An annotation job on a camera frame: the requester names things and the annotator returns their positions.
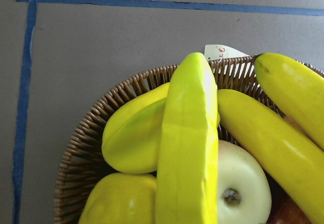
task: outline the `apple stem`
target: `apple stem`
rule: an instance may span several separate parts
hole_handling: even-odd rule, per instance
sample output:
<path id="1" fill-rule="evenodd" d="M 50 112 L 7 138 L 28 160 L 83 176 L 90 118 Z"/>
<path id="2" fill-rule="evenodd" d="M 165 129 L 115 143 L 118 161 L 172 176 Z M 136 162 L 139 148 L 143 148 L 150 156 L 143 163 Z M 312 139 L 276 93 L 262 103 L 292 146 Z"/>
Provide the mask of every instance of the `apple stem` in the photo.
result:
<path id="1" fill-rule="evenodd" d="M 227 189 L 223 194 L 223 198 L 226 204 L 229 205 L 238 205 L 242 200 L 241 194 L 235 189 Z"/>

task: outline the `white apple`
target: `white apple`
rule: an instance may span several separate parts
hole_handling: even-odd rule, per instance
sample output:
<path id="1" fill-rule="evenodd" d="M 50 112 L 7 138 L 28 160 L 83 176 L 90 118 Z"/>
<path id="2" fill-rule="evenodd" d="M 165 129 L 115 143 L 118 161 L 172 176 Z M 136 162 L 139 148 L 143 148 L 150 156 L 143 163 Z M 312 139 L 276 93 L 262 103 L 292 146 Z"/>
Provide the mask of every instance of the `white apple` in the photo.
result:
<path id="1" fill-rule="evenodd" d="M 243 148 L 219 140 L 218 224 L 264 224 L 271 211 L 265 173 Z"/>

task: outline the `wicker basket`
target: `wicker basket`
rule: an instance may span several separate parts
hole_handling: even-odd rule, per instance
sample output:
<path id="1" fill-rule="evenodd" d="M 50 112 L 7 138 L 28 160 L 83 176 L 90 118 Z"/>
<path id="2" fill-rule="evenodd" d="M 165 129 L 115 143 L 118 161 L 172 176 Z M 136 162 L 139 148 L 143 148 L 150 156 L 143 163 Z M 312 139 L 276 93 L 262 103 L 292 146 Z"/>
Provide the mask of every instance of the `wicker basket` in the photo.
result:
<path id="1" fill-rule="evenodd" d="M 230 88 L 243 92 L 283 116 L 259 87 L 252 63 L 251 57 L 209 61 L 218 89 Z M 305 66 L 324 77 L 318 69 L 309 64 Z M 110 116 L 136 96 L 170 81 L 177 67 L 178 65 L 168 65 L 138 73 L 110 89 L 91 107 L 71 136 L 59 165 L 54 197 L 54 223 L 77 223 L 95 184 L 104 176 L 116 172 L 101 154 L 102 133 Z M 221 126 L 218 133 L 220 139 L 237 144 Z"/>

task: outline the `basket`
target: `basket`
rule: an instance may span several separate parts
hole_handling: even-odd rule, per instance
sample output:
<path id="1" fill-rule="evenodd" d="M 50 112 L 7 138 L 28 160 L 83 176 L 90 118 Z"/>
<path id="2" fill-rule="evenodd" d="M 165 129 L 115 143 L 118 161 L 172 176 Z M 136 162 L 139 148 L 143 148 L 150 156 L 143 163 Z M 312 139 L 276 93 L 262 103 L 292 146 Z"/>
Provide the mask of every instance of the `basket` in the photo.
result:
<path id="1" fill-rule="evenodd" d="M 276 113 L 283 113 L 257 83 L 252 57 L 209 61 L 218 89 L 230 88 L 247 94 Z M 304 64 L 322 77 L 324 73 Z M 169 82 L 178 64 L 156 67 L 133 75 L 105 93 L 83 117 L 73 132 L 59 165 L 54 194 L 54 223 L 77 223 L 96 183 L 116 172 L 101 154 L 102 134 L 107 120 L 123 104 Z M 219 139 L 238 144 L 222 126 Z"/>

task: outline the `blue tape strip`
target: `blue tape strip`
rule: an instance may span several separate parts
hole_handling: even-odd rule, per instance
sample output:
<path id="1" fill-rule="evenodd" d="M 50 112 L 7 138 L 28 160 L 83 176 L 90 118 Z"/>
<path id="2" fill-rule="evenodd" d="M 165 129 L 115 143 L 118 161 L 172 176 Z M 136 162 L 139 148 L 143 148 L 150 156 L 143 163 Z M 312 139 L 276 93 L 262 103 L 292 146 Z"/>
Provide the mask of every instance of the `blue tape strip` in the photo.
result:
<path id="1" fill-rule="evenodd" d="M 27 11 L 27 25 L 20 75 L 19 99 L 17 107 L 16 136 L 13 155 L 12 180 L 14 185 L 14 212 L 13 224 L 19 223 L 22 180 L 24 172 L 24 155 L 27 128 L 27 113 L 29 101 L 29 83 L 31 75 L 31 46 L 32 35 L 36 24 L 37 0 L 25 0 L 29 2 Z"/>
<path id="2" fill-rule="evenodd" d="M 289 15 L 305 15 L 305 16 L 324 16 L 324 10 L 322 9 L 211 4 L 211 3 L 183 3 L 183 2 L 151 1 L 151 0 L 38 0 L 38 2 L 58 3 L 58 4 L 93 4 L 93 5 L 117 6 L 117 7 L 166 8 L 166 9 L 189 9 L 189 10 L 226 11 L 226 12 L 244 12 L 244 13 L 271 13 L 271 14 L 289 14 Z"/>

